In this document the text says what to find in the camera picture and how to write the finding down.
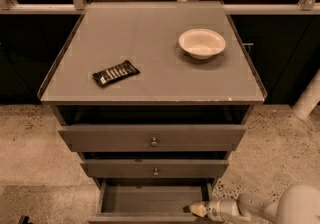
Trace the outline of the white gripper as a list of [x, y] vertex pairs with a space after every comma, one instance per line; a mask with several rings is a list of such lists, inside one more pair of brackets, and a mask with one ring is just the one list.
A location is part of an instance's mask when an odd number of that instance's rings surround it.
[[208, 202], [195, 202], [189, 205], [191, 213], [198, 217], [208, 217], [215, 222], [239, 221], [239, 208], [236, 200], [211, 200]]

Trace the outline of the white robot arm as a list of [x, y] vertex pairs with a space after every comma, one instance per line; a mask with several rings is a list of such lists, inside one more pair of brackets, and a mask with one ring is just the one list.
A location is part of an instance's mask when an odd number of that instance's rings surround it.
[[193, 203], [190, 212], [213, 222], [232, 224], [320, 224], [320, 190], [308, 185], [287, 188], [278, 202], [249, 193], [237, 199]]

